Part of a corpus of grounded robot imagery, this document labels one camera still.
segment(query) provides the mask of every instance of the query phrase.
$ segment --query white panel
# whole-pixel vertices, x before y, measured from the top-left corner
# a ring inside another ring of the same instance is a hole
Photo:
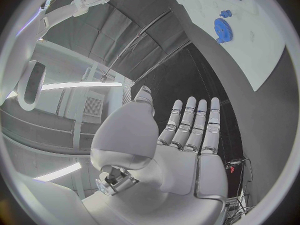
[[[218,38],[215,19],[220,18],[221,11],[232,12],[232,17],[225,20],[232,29],[233,40],[220,46],[236,61],[253,90],[259,89],[275,68],[285,47],[268,14],[254,0],[177,1],[184,5],[192,22],[214,39]]]

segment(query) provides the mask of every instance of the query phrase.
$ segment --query floor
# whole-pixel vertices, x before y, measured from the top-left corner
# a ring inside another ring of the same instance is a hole
[[[183,48],[136,83],[131,88],[131,97],[135,97],[142,85],[152,91],[154,119],[159,133],[167,125],[175,100],[182,100],[185,106],[188,98],[193,96],[197,102],[207,100],[207,106],[210,107],[210,100],[219,98],[221,129],[218,154],[224,163],[242,158],[240,130],[227,93],[207,60],[193,44]],[[237,167],[232,174],[228,171],[227,176],[228,197],[235,197],[241,178],[240,168]]]

